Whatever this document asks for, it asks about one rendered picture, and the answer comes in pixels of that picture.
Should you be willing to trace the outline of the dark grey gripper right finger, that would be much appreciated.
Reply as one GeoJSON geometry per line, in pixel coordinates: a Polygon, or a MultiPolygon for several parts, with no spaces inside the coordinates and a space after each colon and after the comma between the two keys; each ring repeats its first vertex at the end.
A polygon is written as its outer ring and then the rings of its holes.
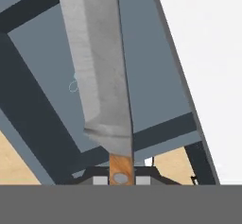
{"type": "Polygon", "coordinates": [[[135,166],[134,174],[136,185],[179,185],[178,182],[162,176],[155,166],[135,166]]]}

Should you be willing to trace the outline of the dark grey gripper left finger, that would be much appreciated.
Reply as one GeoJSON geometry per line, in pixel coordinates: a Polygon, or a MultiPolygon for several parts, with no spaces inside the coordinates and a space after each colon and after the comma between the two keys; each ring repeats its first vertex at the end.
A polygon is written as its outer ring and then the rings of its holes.
{"type": "Polygon", "coordinates": [[[58,175],[58,184],[62,185],[108,185],[108,166],[88,166],[81,170],[64,172],[58,175]]]}

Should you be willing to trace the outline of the knife with wooden handle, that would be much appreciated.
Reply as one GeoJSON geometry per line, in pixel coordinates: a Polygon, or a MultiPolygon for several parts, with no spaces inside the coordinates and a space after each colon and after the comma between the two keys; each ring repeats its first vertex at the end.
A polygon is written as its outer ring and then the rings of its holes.
{"type": "Polygon", "coordinates": [[[60,0],[84,115],[109,152],[110,184],[133,185],[130,96],[118,0],[60,0]]]}

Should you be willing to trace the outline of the blue-grey cupboard body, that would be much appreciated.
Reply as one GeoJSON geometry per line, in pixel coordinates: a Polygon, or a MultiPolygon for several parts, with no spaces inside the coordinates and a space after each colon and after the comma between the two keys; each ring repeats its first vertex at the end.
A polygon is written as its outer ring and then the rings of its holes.
{"type": "Polygon", "coordinates": [[[199,116],[191,96],[190,89],[187,84],[187,80],[185,78],[184,72],[182,70],[181,61],[174,44],[173,37],[171,35],[171,31],[166,20],[164,9],[160,0],[154,0],[156,8],[159,13],[160,21],[162,23],[164,29],[164,35],[168,41],[168,45],[171,51],[172,58],[175,62],[176,68],[180,75],[182,87],[184,89],[186,98],[188,100],[189,107],[191,109],[191,113],[193,114],[193,118],[196,123],[197,131],[199,133],[200,141],[186,146],[185,151],[188,155],[188,159],[193,167],[194,173],[196,174],[198,183],[201,185],[220,185],[220,181],[218,179],[218,175],[216,173],[215,164],[212,159],[211,152],[209,150],[208,144],[205,139],[205,135],[202,130],[201,123],[199,121],[199,116]]]}

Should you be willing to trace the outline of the blue-grey cupboard door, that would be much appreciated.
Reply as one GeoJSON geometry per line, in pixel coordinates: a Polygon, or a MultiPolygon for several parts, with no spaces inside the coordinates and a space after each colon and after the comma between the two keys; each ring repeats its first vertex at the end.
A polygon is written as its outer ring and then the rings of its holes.
{"type": "MultiPolygon", "coordinates": [[[[200,141],[154,0],[118,0],[133,165],[200,141]]],[[[0,0],[0,130],[36,178],[108,166],[85,134],[60,0],[0,0]]]]}

